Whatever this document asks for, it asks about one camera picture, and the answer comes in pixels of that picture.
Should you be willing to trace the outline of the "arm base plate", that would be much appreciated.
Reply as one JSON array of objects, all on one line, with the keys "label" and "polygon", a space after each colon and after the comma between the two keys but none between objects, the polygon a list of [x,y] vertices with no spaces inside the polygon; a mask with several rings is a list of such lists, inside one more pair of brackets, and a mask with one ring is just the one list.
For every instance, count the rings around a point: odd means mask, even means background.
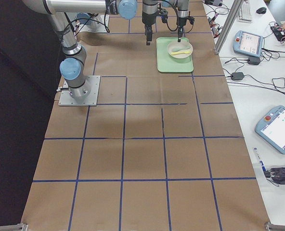
[{"label": "arm base plate", "polygon": [[84,16],[87,16],[87,18],[79,20],[81,32],[107,33],[106,27],[109,24],[109,15],[105,17],[104,14],[99,14],[92,17],[91,20],[88,20],[88,17],[90,17],[88,14],[84,14]]},{"label": "arm base plate", "polygon": [[70,88],[66,81],[60,89],[59,106],[97,106],[100,76],[85,76],[82,87]]}]

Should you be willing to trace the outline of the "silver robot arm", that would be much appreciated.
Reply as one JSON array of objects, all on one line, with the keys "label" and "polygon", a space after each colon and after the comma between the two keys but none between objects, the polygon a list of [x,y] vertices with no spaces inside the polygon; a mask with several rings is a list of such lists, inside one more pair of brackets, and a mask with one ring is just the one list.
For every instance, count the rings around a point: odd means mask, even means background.
[{"label": "silver robot arm", "polygon": [[[81,12],[77,13],[76,21],[81,27],[88,26],[95,30],[99,26],[103,26],[105,32],[110,30],[106,24],[106,16],[108,14],[120,15],[122,18],[131,20],[137,13],[138,3],[136,0],[107,0],[104,16],[98,13]],[[171,7],[176,14],[176,28],[169,28],[171,32],[177,31],[178,41],[184,34],[184,26],[189,21],[194,24],[194,18],[190,16],[188,0],[144,0],[142,2],[142,23],[144,24],[146,35],[146,44],[150,45],[153,37],[153,25],[156,18],[161,17],[162,23],[168,24],[167,7]]]},{"label": "silver robot arm", "polygon": [[[64,60],[58,64],[55,104],[70,106],[142,105],[160,102],[162,75],[156,45],[145,46],[140,28],[145,1],[26,0],[26,7],[48,17]],[[70,13],[86,13],[92,23],[110,21],[111,31],[73,31]]]}]

